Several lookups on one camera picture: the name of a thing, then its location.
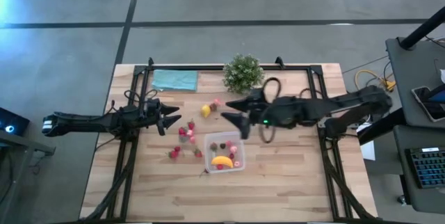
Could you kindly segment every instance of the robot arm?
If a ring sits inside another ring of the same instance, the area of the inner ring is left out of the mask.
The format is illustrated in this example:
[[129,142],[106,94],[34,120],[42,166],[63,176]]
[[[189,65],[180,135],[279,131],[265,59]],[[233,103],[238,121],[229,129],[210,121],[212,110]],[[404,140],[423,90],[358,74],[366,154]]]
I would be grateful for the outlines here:
[[288,129],[296,125],[313,126],[331,113],[350,109],[340,118],[330,118],[324,122],[327,137],[334,137],[344,133],[348,125],[366,115],[387,112],[392,106],[391,98],[383,89],[376,86],[369,86],[355,93],[329,99],[278,97],[278,94],[269,103],[264,95],[264,87],[254,88],[246,98],[226,103],[233,109],[248,113],[248,118],[242,113],[221,113],[221,116],[239,128],[242,139],[247,139],[250,125],[261,124]]
[[109,132],[119,136],[126,131],[156,125],[159,135],[163,136],[164,128],[167,129],[181,117],[167,115],[178,110],[179,107],[166,106],[159,99],[148,99],[141,109],[129,105],[115,110],[115,113],[110,110],[101,116],[54,112],[43,118],[42,133],[48,137],[69,132]]

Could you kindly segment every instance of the smartphone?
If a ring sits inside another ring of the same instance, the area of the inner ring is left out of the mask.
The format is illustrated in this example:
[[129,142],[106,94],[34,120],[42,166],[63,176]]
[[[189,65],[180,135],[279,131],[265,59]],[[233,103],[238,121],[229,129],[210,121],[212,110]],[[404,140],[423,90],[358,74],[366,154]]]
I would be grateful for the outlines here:
[[437,122],[445,119],[445,109],[442,104],[429,100],[431,89],[423,86],[412,89],[411,92],[431,121]]

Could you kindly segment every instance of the plastic container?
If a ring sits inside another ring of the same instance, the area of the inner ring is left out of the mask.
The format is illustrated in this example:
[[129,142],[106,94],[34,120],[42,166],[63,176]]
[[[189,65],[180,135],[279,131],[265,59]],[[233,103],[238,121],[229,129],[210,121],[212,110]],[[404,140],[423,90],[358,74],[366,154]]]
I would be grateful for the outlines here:
[[[228,166],[224,166],[222,170],[218,170],[216,166],[211,164],[211,160],[217,156],[226,156],[230,155],[230,147],[225,147],[222,149],[220,147],[221,143],[226,143],[230,141],[232,146],[237,147],[237,151],[235,153],[235,157],[232,160],[233,162],[239,161],[241,164],[239,167],[230,168]],[[218,146],[216,152],[210,149],[210,145],[215,143]],[[206,134],[204,137],[204,158],[206,163],[206,169],[209,173],[227,173],[227,172],[235,172],[241,171],[245,168],[245,153],[244,153],[244,142],[240,139],[240,135],[238,131],[233,132],[222,132],[222,133],[214,133],[214,134]]]

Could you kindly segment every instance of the black keyboard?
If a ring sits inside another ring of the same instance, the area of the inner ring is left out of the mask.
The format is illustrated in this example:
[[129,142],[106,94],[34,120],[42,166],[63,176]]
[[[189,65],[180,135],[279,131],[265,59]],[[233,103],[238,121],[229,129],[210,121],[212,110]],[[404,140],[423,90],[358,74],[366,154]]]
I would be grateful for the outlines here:
[[412,148],[406,153],[420,189],[445,187],[445,147]]

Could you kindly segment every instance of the green plant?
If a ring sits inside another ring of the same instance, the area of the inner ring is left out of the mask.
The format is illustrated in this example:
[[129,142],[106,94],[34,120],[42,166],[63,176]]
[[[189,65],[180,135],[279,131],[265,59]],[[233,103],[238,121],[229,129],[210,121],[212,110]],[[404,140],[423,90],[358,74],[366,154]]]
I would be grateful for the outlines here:
[[253,86],[261,84],[264,79],[263,68],[258,59],[251,55],[237,54],[231,63],[224,66],[224,86],[229,92],[242,94]]

